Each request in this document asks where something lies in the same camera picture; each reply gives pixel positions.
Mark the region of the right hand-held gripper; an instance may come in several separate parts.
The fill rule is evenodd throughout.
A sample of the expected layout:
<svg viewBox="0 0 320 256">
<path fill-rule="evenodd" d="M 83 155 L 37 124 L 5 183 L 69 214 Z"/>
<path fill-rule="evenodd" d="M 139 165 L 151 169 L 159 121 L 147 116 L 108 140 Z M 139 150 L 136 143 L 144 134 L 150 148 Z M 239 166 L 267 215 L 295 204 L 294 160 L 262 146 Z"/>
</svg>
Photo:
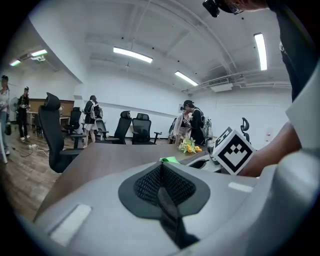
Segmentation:
<svg viewBox="0 0 320 256">
<path fill-rule="evenodd" d="M 191 168 L 238 175 L 256 151 L 237 130 L 228 127 L 216 139 L 206 142 L 208 154 L 200 156 L 188 166 Z"/>
</svg>

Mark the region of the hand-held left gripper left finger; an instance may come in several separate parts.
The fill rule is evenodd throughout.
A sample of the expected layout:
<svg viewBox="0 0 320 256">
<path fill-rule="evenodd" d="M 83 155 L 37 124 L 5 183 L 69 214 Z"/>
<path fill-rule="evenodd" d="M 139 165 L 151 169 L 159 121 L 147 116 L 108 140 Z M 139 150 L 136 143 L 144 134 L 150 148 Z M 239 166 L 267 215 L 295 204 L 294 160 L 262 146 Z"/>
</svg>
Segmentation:
<svg viewBox="0 0 320 256">
<path fill-rule="evenodd" d="M 150 163 L 91 180 L 48 207 L 35 220 L 69 255 L 173 256 L 179 248 L 154 219 L 139 218 L 121 203 L 118 190 Z"/>
</svg>

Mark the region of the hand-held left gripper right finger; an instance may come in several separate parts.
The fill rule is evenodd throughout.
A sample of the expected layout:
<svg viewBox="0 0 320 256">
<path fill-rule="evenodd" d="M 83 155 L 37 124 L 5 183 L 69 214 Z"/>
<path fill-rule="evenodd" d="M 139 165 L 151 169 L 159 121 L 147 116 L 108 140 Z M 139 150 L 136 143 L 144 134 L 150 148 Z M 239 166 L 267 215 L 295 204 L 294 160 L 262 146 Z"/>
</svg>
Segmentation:
<svg viewBox="0 0 320 256">
<path fill-rule="evenodd" d="M 253 217 L 245 220 L 240 210 L 258 182 L 255 177 L 232 176 L 164 162 L 164 167 L 196 185 L 196 192 L 210 189 L 205 205 L 195 214 L 183 216 L 185 230 L 198 238 L 198 243 L 185 249 L 162 252 L 163 256 L 245 256 L 247 229 Z"/>
</svg>

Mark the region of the green cloth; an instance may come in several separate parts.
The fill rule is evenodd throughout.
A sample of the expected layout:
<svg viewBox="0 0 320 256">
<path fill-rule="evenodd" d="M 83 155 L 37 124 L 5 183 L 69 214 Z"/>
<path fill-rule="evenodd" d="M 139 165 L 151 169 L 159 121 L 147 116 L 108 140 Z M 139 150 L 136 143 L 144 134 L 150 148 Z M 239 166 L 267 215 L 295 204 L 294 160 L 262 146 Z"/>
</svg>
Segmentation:
<svg viewBox="0 0 320 256">
<path fill-rule="evenodd" d="M 163 163 L 163 162 L 170 162 L 170 163 L 180 164 L 174 156 L 162 157 L 162 158 L 160 158 L 159 160 L 160 160 L 162 163 Z"/>
</svg>

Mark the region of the person's right forearm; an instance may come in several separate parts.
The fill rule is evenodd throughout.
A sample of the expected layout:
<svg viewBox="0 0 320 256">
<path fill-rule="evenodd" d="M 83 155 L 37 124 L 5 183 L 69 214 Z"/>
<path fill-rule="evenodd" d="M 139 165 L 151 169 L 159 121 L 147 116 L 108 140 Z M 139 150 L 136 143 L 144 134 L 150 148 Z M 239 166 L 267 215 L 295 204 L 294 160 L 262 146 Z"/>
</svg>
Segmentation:
<svg viewBox="0 0 320 256">
<path fill-rule="evenodd" d="M 299 137 L 293 125 L 288 121 L 268 145 L 253 154 L 239 175 L 259 177 L 265 167 L 278 164 L 286 155 L 300 149 Z"/>
</svg>

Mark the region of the artificial yellow flower bouquet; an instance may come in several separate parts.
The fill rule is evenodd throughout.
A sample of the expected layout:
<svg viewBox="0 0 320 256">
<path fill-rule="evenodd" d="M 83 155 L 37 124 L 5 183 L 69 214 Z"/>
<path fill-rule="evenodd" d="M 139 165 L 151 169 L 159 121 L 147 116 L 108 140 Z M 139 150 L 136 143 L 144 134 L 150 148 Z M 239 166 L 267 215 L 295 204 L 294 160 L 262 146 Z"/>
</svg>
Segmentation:
<svg viewBox="0 0 320 256">
<path fill-rule="evenodd" d="M 182 138 L 181 143 L 178 146 L 178 149 L 183 153 L 200 153 L 203 150 L 195 144 L 195 140 L 191 137 L 190 139 Z"/>
</svg>

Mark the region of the black mesh office chair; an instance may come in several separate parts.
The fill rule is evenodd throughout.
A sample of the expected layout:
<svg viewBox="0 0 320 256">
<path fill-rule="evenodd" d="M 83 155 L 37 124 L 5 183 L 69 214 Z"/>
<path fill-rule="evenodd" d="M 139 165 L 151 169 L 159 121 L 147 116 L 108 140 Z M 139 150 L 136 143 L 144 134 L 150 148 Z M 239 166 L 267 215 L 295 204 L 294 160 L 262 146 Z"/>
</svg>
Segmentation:
<svg viewBox="0 0 320 256">
<path fill-rule="evenodd" d="M 154 141 L 151 141 L 150 130 L 151 130 L 151 120 L 147 114 L 138 113 L 136 118 L 132 119 L 132 127 L 133 127 L 133 137 L 132 144 L 133 145 L 155 145 L 158 139 L 158 136 L 162 134 L 162 132 L 155 131 Z"/>
</svg>

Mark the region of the white ceiling air conditioner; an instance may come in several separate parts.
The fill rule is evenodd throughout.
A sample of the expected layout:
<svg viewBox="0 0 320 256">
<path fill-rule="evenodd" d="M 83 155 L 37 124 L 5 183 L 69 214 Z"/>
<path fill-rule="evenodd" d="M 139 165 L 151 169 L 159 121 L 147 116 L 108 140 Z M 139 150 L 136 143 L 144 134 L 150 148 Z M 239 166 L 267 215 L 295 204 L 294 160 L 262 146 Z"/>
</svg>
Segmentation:
<svg viewBox="0 0 320 256">
<path fill-rule="evenodd" d="M 231 91 L 233 84 L 229 81 L 227 77 L 224 77 L 224 78 L 219 78 L 219 79 L 209 81 L 208 86 L 213 92 L 219 93 L 219 92 Z"/>
</svg>

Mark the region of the wooden desk white legs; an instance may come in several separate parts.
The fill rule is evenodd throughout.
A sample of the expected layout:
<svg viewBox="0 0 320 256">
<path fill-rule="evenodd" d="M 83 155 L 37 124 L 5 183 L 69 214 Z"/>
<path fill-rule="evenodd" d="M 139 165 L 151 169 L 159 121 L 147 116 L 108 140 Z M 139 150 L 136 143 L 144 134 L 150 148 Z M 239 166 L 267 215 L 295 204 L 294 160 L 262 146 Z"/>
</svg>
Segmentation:
<svg viewBox="0 0 320 256">
<path fill-rule="evenodd" d="M 28 125 L 29 125 L 30 128 L 32 128 L 32 126 L 34 124 L 35 115 L 37 115 L 38 113 L 35 112 L 35 111 L 27 111 L 26 113 L 28 115 L 28 118 L 27 118 Z M 62 121 L 66 121 L 69 124 L 70 123 L 70 119 L 71 119 L 70 116 L 61 115 L 59 117 L 59 123 L 61 124 Z"/>
</svg>

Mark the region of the black standing fan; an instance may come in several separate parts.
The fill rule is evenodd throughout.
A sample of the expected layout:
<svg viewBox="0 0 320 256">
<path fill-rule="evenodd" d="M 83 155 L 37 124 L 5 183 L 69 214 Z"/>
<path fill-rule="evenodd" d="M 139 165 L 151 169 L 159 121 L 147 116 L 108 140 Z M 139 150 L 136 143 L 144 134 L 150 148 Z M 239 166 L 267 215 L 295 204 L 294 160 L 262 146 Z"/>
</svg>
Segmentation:
<svg viewBox="0 0 320 256">
<path fill-rule="evenodd" d="M 14 124 L 18 123 L 18 109 L 19 109 L 19 98 L 13 97 L 10 100 L 9 111 L 10 111 L 10 121 Z"/>
</svg>

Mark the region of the person's black clothing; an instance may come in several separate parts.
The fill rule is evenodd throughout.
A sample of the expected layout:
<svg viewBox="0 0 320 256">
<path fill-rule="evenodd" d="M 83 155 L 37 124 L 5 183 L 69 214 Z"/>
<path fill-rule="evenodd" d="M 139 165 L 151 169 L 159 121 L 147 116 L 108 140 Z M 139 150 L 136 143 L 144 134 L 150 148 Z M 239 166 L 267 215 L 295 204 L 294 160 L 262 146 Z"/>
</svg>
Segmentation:
<svg viewBox="0 0 320 256">
<path fill-rule="evenodd" d="M 292 87 L 294 101 L 304 89 L 318 63 L 318 53 L 308 32 L 285 0 L 266 0 L 276 14 L 280 30 L 280 50 Z"/>
</svg>

